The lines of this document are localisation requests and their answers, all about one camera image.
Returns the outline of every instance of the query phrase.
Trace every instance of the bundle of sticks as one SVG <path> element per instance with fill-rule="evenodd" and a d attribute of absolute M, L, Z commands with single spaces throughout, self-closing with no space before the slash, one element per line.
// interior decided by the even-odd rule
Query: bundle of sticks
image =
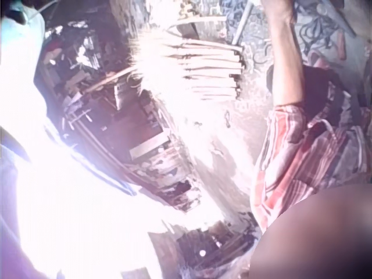
<path fill-rule="evenodd" d="M 143 30 L 130 42 L 134 75 L 152 92 L 185 91 L 201 100 L 230 101 L 240 94 L 240 46 Z"/>

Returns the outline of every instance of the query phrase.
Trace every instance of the rolled-up sleeve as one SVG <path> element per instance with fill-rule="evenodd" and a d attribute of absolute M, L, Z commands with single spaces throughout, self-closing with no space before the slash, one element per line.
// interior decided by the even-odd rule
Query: rolled-up sleeve
<path fill-rule="evenodd" d="M 268 130 L 256 166 L 251 207 L 265 230 L 275 205 L 266 204 L 298 151 L 306 130 L 306 116 L 298 106 L 278 106 L 269 114 Z"/>

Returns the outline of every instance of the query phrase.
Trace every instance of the forearm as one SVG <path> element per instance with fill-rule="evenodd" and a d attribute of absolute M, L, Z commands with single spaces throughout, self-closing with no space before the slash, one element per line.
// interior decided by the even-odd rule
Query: forearm
<path fill-rule="evenodd" d="M 274 105 L 301 105 L 304 100 L 303 66 L 294 26 L 284 20 L 273 20 L 269 26 L 274 52 Z"/>

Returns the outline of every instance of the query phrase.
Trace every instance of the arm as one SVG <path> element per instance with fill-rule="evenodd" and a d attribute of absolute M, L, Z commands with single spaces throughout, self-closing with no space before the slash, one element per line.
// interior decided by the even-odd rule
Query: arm
<path fill-rule="evenodd" d="M 262 0 L 262 4 L 274 52 L 274 105 L 300 105 L 304 99 L 304 78 L 294 32 L 293 0 Z"/>

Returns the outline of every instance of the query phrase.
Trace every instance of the striped shirt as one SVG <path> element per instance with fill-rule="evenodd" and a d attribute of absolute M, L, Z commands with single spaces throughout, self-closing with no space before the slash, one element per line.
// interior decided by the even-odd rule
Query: striped shirt
<path fill-rule="evenodd" d="M 303 108 L 278 106 L 270 112 L 268 131 L 256 165 L 252 212 L 263 232 L 292 205 L 322 189 L 371 179 L 371 154 L 366 135 L 370 110 L 363 108 L 353 123 L 350 96 L 344 93 L 338 124 L 331 121 L 337 88 L 330 83 L 329 103 L 307 121 Z"/>

